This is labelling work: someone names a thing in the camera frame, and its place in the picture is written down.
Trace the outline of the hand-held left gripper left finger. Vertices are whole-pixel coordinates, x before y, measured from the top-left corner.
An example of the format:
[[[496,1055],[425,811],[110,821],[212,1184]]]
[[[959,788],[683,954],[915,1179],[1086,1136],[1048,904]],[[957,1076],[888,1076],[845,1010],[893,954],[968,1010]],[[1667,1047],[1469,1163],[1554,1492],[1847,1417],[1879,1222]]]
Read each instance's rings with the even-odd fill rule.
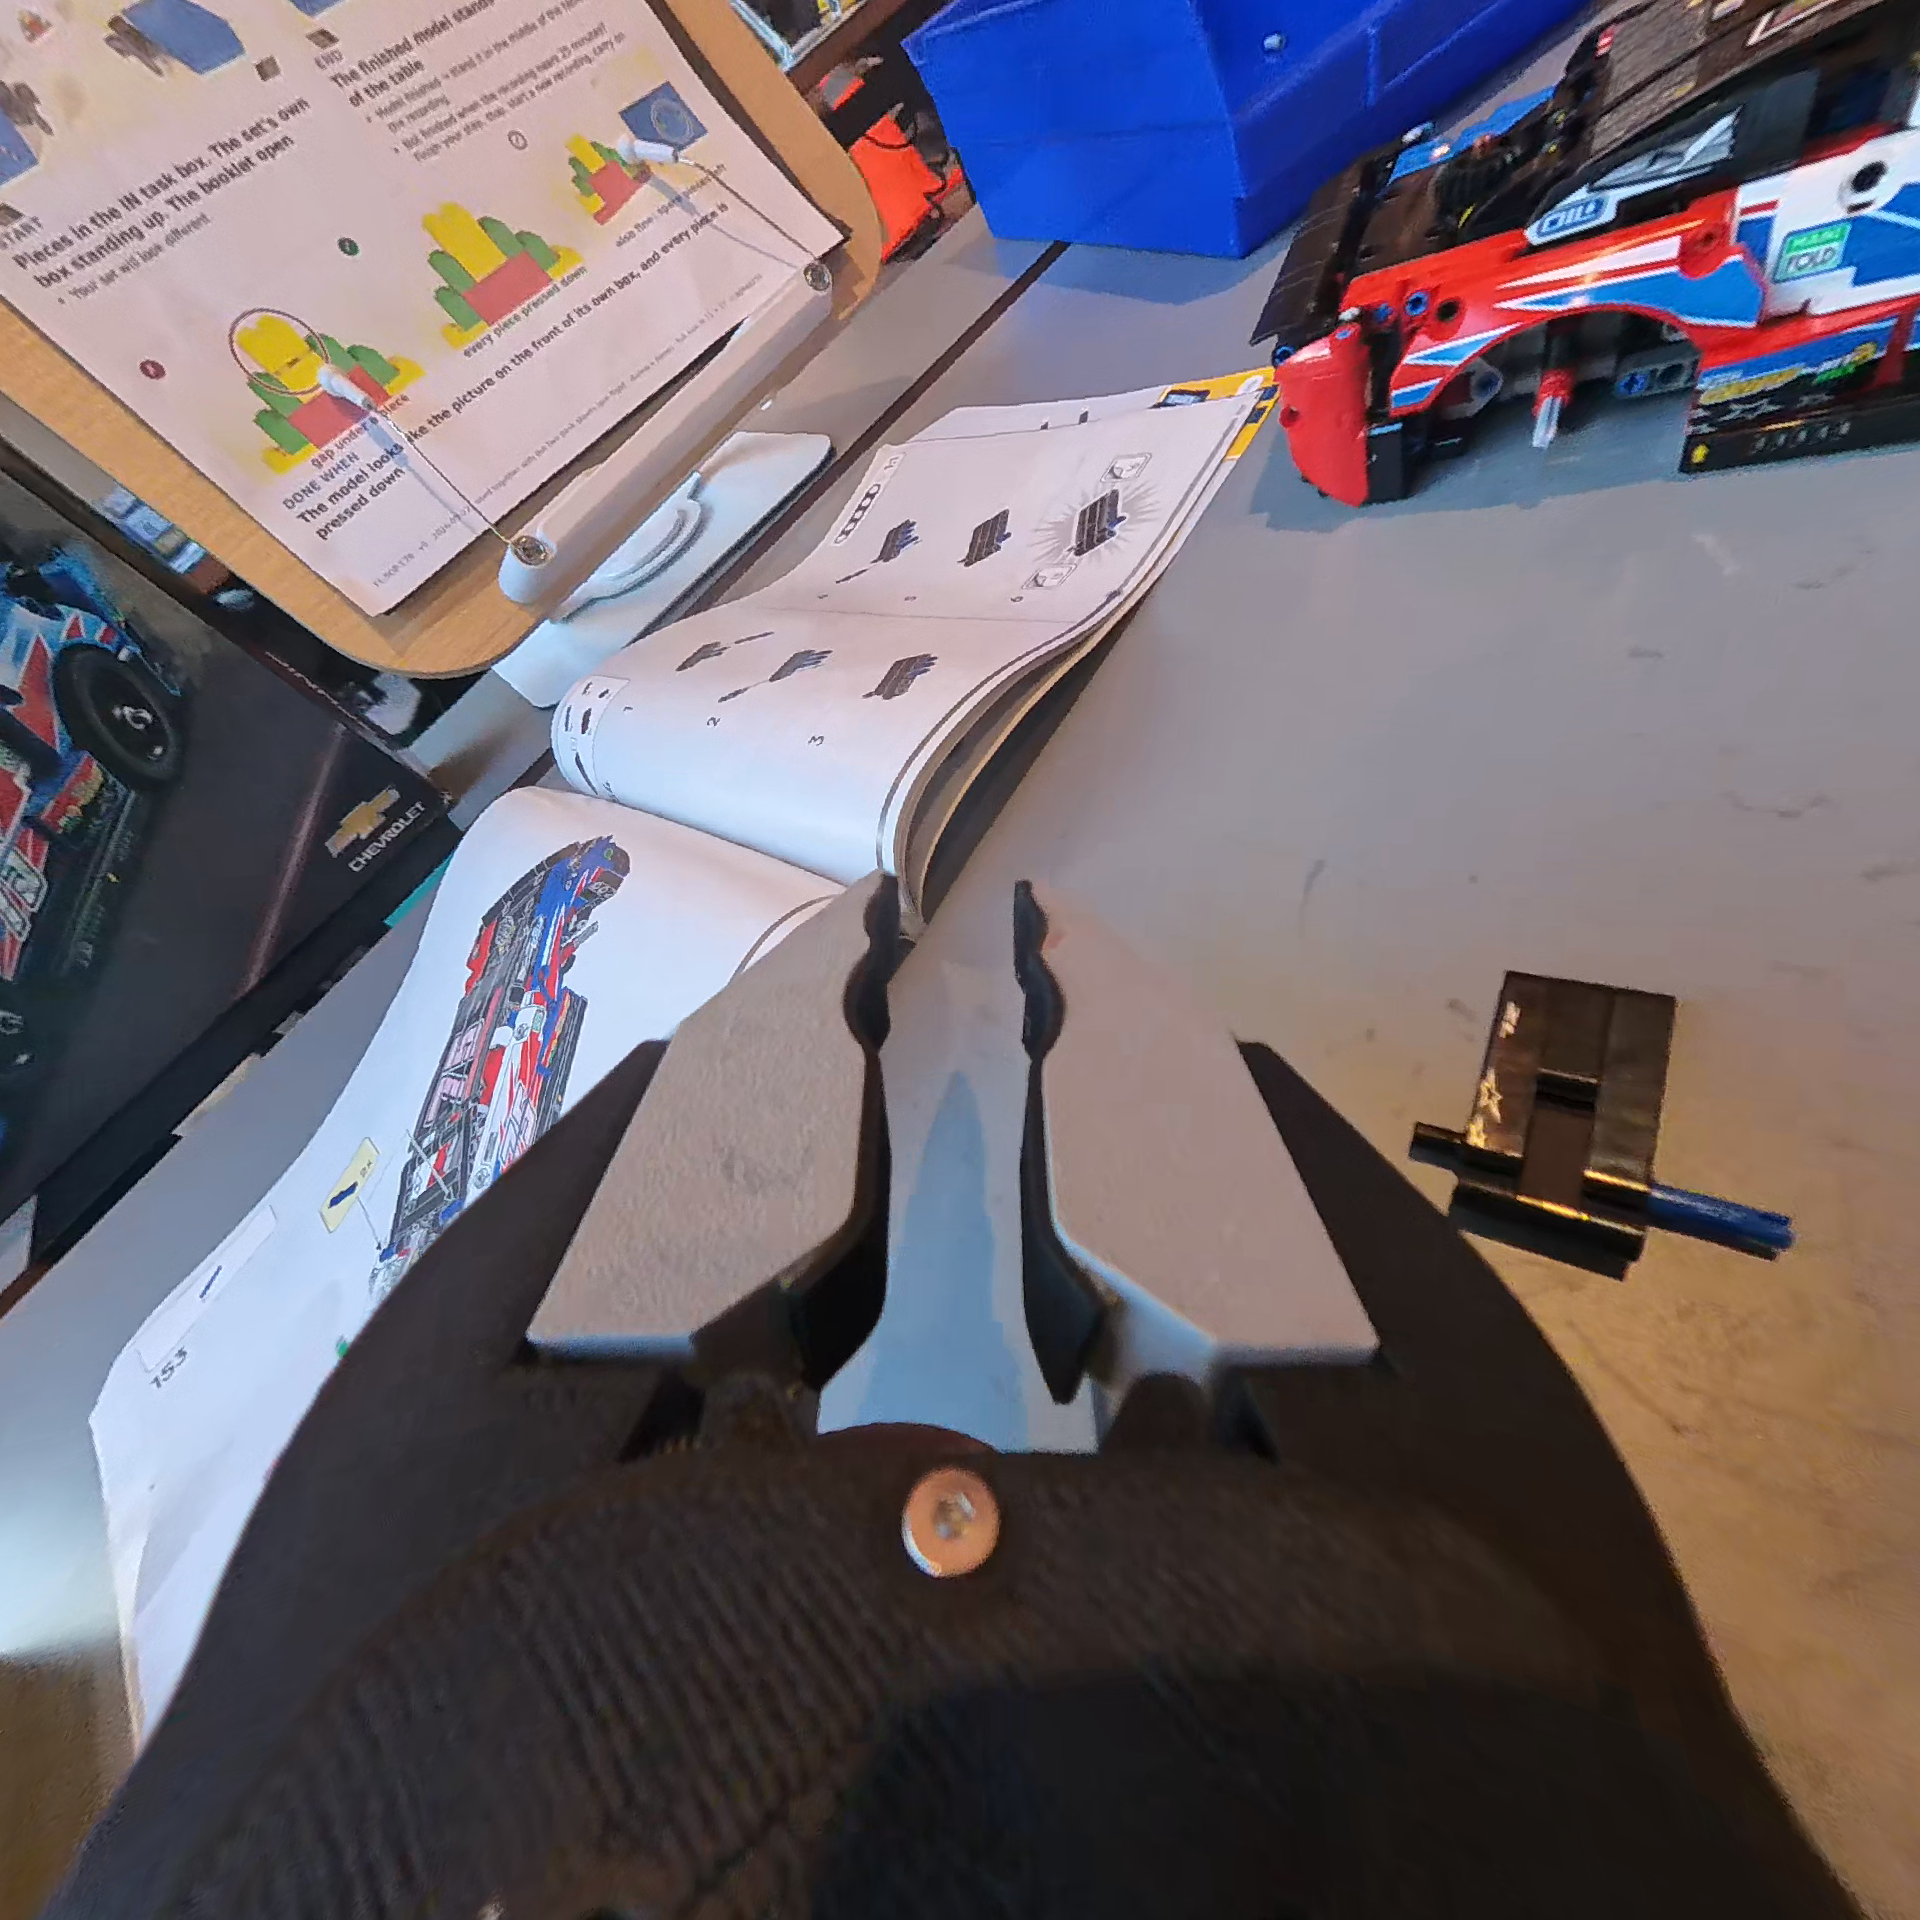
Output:
[[[529,1318],[535,1351],[802,1390],[845,1367],[886,1299],[896,956],[896,883],[867,874],[678,1023]]]

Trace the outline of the red toy brick race car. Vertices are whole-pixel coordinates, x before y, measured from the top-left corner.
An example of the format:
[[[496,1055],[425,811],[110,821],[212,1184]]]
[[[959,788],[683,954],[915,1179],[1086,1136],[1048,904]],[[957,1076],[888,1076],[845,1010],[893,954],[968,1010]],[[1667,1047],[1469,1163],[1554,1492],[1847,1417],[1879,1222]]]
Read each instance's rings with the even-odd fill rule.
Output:
[[[1323,182],[1253,344],[1296,473],[1404,499],[1495,401],[1687,400],[1684,473],[1917,442],[1917,5],[1630,5]]]

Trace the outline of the black brick beam blue pins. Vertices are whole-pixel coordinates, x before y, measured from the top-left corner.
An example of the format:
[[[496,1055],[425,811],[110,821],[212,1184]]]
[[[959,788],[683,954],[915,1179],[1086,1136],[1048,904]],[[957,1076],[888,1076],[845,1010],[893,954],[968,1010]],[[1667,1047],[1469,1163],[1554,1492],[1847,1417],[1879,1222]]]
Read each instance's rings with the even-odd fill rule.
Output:
[[[1452,1179],[1448,1222],[1608,1281],[1621,1281],[1652,1239],[1752,1261],[1793,1250],[1789,1216],[1676,1188],[1654,1173],[1676,1000],[1594,981],[1544,981],[1547,1036],[1522,1173],[1465,1167],[1465,1120],[1409,1129],[1409,1159]]]

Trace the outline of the printed instruction sheet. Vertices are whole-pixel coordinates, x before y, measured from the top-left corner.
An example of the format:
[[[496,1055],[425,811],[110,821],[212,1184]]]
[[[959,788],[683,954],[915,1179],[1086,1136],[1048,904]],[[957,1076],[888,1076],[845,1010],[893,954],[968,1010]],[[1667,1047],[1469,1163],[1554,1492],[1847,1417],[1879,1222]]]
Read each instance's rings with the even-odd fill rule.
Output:
[[[832,244],[649,5],[4,5],[4,302],[367,618]]]

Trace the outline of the wooden board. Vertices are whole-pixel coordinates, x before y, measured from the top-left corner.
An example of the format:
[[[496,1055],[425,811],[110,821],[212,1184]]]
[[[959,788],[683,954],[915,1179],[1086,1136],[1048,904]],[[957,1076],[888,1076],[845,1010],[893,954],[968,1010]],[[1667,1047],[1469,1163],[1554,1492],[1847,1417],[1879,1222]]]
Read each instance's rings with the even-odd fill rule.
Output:
[[[425,677],[504,660],[728,438],[778,373],[866,296],[878,271],[867,188],[744,15],[730,5],[649,6],[758,155],[828,219],[834,244],[389,614],[367,618],[325,588],[4,302],[6,401],[348,660]]]

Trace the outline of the orange plastic stand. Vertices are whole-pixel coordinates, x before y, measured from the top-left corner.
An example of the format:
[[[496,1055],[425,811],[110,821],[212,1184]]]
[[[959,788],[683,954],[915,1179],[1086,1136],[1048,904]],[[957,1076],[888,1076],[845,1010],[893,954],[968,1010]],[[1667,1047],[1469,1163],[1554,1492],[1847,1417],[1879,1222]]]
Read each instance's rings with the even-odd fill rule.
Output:
[[[948,159],[923,159],[922,148],[896,125],[881,114],[847,148],[881,223],[881,261],[915,259],[948,229],[953,195],[962,188],[962,167]]]

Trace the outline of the open instruction booklet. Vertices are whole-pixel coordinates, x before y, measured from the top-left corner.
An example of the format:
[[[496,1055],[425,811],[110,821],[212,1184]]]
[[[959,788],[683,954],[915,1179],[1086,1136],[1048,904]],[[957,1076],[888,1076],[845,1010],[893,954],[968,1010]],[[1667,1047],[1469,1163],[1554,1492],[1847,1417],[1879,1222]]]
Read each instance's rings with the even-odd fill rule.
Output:
[[[575,679],[559,788],[489,805],[307,1147],[90,1408],[144,1739],[292,1427],[376,1307],[616,1061],[847,885],[922,918],[1011,724],[1149,591],[1275,373],[959,408],[878,451],[781,580]]]

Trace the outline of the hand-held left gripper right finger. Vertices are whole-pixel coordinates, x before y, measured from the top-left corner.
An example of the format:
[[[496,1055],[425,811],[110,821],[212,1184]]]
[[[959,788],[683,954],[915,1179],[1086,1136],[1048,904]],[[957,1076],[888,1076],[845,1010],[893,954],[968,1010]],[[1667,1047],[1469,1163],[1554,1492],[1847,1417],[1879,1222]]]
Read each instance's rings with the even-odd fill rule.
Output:
[[[1022,1311],[1053,1404],[1369,1366],[1379,1328],[1242,1046],[1099,918],[1015,885]]]

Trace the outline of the black star sticker strip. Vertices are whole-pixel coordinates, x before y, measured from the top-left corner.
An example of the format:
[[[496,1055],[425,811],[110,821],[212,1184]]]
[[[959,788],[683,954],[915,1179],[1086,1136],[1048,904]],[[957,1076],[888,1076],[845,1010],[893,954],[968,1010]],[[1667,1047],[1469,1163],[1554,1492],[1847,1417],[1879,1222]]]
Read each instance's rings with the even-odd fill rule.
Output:
[[[1465,1167],[1495,1176],[1522,1173],[1536,1105],[1544,1036],[1547,981],[1536,974],[1504,974],[1458,1136]]]

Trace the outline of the grey desk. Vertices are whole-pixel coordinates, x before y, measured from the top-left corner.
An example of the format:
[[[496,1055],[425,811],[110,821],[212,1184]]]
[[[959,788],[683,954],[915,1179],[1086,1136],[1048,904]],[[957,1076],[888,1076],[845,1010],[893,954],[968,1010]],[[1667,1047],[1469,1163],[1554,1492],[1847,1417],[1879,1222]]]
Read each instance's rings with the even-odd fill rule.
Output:
[[[845,1367],[532,1349],[636,1046],[323,1379],[46,1916],[1917,1916],[1917,464],[1293,473],[901,911]],[[1051,1402],[1019,883],[1224,1023],[1379,1357]],[[1793,1250],[1458,1231],[1504,974],[1673,996],[1654,1173]]]

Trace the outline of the blue plastic bin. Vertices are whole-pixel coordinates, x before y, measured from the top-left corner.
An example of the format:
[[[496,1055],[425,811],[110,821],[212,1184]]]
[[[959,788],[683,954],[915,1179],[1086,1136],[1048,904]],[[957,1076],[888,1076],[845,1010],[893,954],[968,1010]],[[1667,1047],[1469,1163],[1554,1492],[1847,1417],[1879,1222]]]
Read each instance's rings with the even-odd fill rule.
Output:
[[[1002,242],[1243,259],[1577,5],[948,5],[904,55]]]

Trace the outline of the black toy car box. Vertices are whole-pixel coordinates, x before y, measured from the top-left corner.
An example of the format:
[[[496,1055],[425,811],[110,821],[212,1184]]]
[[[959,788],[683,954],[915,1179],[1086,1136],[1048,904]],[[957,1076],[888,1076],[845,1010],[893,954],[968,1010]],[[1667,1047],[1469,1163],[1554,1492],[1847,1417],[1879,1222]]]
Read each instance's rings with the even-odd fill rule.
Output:
[[[451,848],[447,801],[4,451],[4,1212],[65,1229]]]

